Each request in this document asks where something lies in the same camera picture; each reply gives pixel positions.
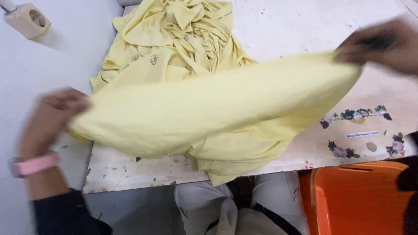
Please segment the human hand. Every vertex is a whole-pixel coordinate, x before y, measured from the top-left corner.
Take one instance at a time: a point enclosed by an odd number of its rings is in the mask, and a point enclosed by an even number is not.
[[[73,88],[44,95],[23,133],[19,158],[27,160],[46,154],[68,122],[88,108],[87,97]]]
[[[386,50],[361,46],[372,38],[389,38],[392,43]],[[338,49],[341,62],[372,61],[404,74],[418,74],[418,33],[399,19],[356,31]]]

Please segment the black sleeve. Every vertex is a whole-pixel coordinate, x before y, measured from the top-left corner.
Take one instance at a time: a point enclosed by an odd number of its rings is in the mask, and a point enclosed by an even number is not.
[[[110,235],[112,228],[90,216],[80,191],[33,201],[39,235]]]

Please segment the orange plastic chair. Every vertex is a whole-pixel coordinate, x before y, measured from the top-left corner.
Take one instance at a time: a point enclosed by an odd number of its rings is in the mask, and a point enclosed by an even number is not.
[[[402,235],[403,212],[413,192],[396,187],[407,165],[377,161],[316,172],[320,235]]]

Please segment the white table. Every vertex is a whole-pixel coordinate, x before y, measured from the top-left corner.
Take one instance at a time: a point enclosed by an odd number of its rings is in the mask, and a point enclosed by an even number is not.
[[[413,12],[418,12],[418,4],[412,0],[234,0],[233,33],[251,57],[266,61],[292,54],[332,50],[360,26],[400,14],[418,21]],[[401,157],[389,156],[384,145],[391,144],[386,143],[387,139],[398,133],[398,129],[407,134],[417,126],[412,117],[418,116],[416,108],[413,109],[418,106],[418,100],[408,94],[418,94],[418,89],[410,80],[392,77],[399,75],[367,66],[355,87],[326,116],[347,108],[373,109],[377,105],[385,105],[393,121],[382,117],[367,118],[368,122],[373,119],[368,131],[379,131],[377,141],[382,141],[376,152],[357,146],[356,151],[361,158],[335,158],[326,146],[327,140],[333,138],[335,143],[344,142],[345,134],[362,132],[362,124],[343,120],[324,130],[317,123],[298,135],[279,158],[247,175]],[[402,114],[405,110],[408,110],[407,116]],[[352,144],[356,145],[361,138],[371,137],[354,138]],[[405,155],[413,151],[406,142]],[[207,174],[197,171],[196,163],[184,156],[137,160],[95,143],[83,192],[88,194],[208,180]]]

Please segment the yellow fabric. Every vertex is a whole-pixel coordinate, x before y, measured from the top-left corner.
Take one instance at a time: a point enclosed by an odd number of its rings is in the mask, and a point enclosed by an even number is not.
[[[93,108],[71,129],[143,158],[186,153],[214,186],[279,157],[361,67],[335,63],[332,53],[256,64],[231,34],[231,10],[210,0],[145,0],[115,18],[107,70],[91,79]]]

